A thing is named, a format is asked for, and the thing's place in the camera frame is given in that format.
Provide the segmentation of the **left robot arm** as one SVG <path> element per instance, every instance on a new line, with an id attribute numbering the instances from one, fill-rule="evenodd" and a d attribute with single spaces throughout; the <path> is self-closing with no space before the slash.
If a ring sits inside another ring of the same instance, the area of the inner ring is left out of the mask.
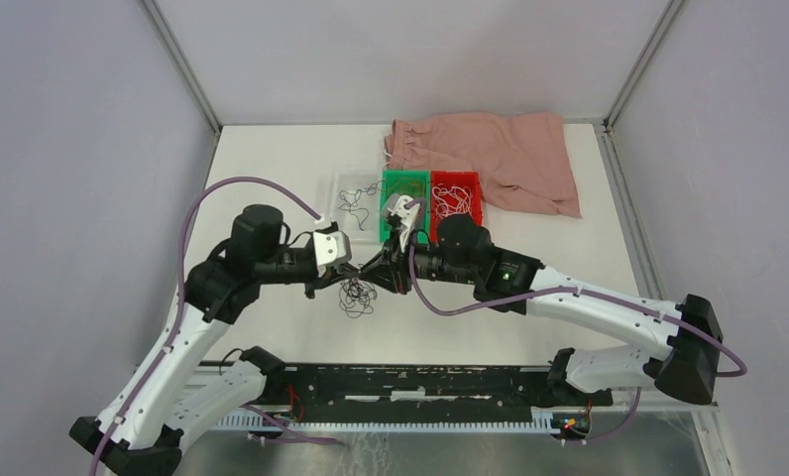
<path id="1" fill-rule="evenodd" d="M 126 387 L 98 416 L 79 418 L 69 435 L 115 475 L 171 475 L 206 431 L 244 404 L 278 401 L 285 375 L 263 350 L 233 364 L 196 393 L 182 392 L 206 353 L 264 285 L 302 284 L 308 297 L 337 280 L 351 259 L 347 235 L 331 223 L 294 247 L 282 241 L 282 213 L 249 205 L 227 239 L 189 272 L 163 332 Z"/>

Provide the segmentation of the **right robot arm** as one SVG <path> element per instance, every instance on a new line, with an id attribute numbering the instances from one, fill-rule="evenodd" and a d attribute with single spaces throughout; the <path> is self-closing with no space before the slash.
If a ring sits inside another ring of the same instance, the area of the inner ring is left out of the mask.
<path id="1" fill-rule="evenodd" d="M 495 245 L 489 230 L 468 215 L 443 219 L 434 243 L 396 231 L 359 278 L 402 295 L 421 280 L 467 285 L 475 301 L 459 314 L 490 308 L 552 318 L 618 340 L 617 347 L 556 353 L 546 389 L 560 405 L 604 390 L 654 388 L 704 406 L 714 401 L 723 375 L 724 337 L 708 299 L 633 297 L 585 283 Z"/>

